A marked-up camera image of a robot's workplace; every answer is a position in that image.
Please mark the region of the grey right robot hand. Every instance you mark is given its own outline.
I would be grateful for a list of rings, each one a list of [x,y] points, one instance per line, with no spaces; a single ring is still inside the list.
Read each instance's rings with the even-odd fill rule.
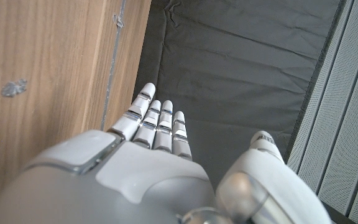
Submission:
[[[217,187],[185,116],[147,83],[107,131],[44,150],[0,195],[0,223],[330,223],[316,194],[258,131]]]

